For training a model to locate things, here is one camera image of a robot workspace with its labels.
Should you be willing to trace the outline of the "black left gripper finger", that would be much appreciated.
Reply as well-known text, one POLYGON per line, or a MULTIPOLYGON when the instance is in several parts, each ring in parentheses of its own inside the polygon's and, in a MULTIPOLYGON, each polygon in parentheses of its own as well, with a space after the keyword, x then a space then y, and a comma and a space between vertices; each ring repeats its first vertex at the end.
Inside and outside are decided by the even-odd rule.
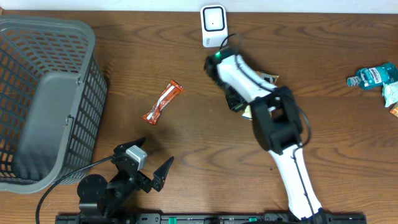
POLYGON ((130 147, 133 147, 133 146, 142 147, 142 145, 145 143, 145 141, 146 141, 146 138, 143 137, 143 138, 136 139, 134 141, 120 144, 114 149, 114 152, 126 152, 130 147))
POLYGON ((174 156, 170 157, 167 161, 165 161, 154 173, 154 178, 152 179, 153 187, 163 187, 165 184, 165 180, 167 178, 167 174, 172 166, 174 161, 174 156))

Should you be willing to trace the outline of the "yellow snack bag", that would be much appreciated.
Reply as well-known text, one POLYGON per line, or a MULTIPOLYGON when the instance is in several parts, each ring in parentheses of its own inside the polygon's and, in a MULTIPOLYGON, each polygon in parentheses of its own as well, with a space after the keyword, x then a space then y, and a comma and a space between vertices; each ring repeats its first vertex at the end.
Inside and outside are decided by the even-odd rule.
MULTIPOLYGON (((265 72, 256 72, 262 79, 264 79, 265 81, 274 84, 276 83, 277 79, 279 78, 278 75, 270 75, 267 74, 265 72)), ((247 105, 247 107, 244 110, 244 113, 242 114, 242 118, 244 119, 248 119, 252 121, 252 114, 251 114, 251 107, 249 105, 247 105)))

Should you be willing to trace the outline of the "red brown snack bar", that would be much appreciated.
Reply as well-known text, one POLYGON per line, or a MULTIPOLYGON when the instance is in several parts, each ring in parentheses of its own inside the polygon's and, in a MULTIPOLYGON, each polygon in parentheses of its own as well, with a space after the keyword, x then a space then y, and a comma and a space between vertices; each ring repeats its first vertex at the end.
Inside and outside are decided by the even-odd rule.
POLYGON ((156 125, 162 110, 182 91, 183 86, 179 85, 176 81, 171 80, 165 87, 165 90, 160 94, 159 99, 153 105, 152 109, 142 116, 142 119, 149 124, 156 125))

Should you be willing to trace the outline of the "teal mouthwash bottle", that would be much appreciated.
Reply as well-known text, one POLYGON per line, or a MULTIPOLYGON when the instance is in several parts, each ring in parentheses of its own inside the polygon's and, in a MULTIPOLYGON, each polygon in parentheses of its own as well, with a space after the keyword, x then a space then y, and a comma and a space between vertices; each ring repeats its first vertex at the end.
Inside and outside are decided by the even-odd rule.
POLYGON ((347 78, 346 84, 349 87, 359 86, 363 90, 370 90, 396 81, 397 67, 388 62, 376 67, 359 69, 355 76, 347 78))

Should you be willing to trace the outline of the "light green wipes packet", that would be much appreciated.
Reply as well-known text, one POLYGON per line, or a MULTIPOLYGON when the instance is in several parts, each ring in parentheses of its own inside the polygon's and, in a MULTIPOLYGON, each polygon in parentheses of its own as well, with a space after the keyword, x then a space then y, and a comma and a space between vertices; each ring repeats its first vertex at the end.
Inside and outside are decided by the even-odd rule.
POLYGON ((382 96, 385 100, 385 107, 388 108, 394 103, 397 103, 398 83, 383 84, 382 96))

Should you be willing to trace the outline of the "orange tissue pack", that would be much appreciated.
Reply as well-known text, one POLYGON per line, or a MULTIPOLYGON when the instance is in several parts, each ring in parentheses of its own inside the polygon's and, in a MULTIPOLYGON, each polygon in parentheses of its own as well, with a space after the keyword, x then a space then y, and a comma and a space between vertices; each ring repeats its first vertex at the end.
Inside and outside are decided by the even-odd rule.
POLYGON ((394 116, 398 117, 398 103, 396 103, 389 111, 394 116))

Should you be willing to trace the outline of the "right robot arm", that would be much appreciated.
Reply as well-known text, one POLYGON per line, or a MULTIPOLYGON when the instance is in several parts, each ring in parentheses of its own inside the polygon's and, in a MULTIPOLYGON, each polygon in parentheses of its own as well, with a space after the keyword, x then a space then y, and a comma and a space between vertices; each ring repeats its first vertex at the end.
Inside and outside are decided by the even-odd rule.
POLYGON ((301 119, 306 115, 292 91, 267 82, 229 47, 207 56, 204 70, 226 95, 239 96, 249 105, 254 136, 277 165, 292 214, 302 222, 319 221, 322 205, 303 158, 301 119))

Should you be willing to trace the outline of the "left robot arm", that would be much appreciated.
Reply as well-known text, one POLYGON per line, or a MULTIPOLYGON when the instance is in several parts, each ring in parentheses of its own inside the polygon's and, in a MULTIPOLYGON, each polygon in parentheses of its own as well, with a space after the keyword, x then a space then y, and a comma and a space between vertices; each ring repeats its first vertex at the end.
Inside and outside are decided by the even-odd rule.
POLYGON ((110 181, 99 174, 90 174, 80 181, 78 223, 134 223, 134 216, 122 208, 124 202, 135 191, 162 190, 174 157, 167 159, 150 179, 141 172, 147 161, 147 153, 142 150, 145 141, 140 138, 114 149, 111 162, 118 173, 110 181))

